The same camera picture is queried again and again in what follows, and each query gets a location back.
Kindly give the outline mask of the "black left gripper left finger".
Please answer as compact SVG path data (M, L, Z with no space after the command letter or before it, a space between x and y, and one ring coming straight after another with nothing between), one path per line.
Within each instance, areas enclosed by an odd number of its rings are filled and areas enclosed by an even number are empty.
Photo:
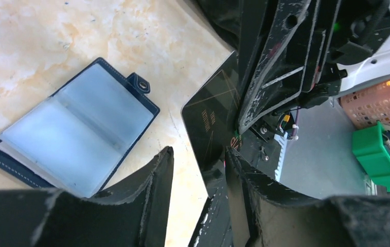
M174 150L93 197L0 190L0 246L164 246Z

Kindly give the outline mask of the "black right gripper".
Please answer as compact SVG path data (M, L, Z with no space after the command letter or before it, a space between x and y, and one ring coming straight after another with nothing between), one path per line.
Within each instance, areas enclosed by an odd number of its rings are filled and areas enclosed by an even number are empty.
M244 0L239 13L239 133L297 97L297 106L308 109L337 95L352 75L339 66L370 58L390 35L390 1L320 7L319 1ZM314 34L317 17L325 27ZM313 34L321 47L308 62Z

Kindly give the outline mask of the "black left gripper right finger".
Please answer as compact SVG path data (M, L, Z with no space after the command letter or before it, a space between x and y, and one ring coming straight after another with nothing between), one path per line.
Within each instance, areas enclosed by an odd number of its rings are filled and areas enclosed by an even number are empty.
M390 195L316 199L225 150L234 246L390 246Z

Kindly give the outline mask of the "black VIP credit card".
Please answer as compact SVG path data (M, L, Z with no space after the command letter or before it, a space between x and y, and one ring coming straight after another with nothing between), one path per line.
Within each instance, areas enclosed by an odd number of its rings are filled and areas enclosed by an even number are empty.
M182 108L183 122L207 190L223 177L225 148L239 142L236 119L240 103L237 55L233 51Z

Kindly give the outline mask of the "blue leather card holder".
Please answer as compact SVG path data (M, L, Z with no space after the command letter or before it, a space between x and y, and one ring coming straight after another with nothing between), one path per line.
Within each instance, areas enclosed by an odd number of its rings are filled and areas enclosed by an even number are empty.
M150 91L138 74L95 59L0 133L0 169L34 188L91 198L159 114Z

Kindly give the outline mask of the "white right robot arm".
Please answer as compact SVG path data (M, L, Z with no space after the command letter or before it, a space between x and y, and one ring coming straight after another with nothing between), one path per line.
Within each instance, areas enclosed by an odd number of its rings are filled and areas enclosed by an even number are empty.
M390 75L390 1L240 1L239 133Z

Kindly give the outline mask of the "black gold patterned blanket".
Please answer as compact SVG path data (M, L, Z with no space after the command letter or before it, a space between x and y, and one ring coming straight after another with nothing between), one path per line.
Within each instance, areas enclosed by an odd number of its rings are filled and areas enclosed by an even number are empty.
M238 49L241 16L238 0L195 0L215 32L228 45Z

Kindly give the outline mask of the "green plastic bin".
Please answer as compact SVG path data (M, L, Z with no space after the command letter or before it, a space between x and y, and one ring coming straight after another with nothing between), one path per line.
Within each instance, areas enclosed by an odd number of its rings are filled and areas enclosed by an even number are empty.
M369 178L390 192L390 149L383 141L382 123L354 131L352 152Z

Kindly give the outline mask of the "orange plastic basket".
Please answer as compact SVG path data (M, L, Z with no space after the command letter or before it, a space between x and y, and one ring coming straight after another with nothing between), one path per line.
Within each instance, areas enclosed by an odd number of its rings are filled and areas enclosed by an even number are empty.
M390 79L342 96L340 105L357 129L390 125Z

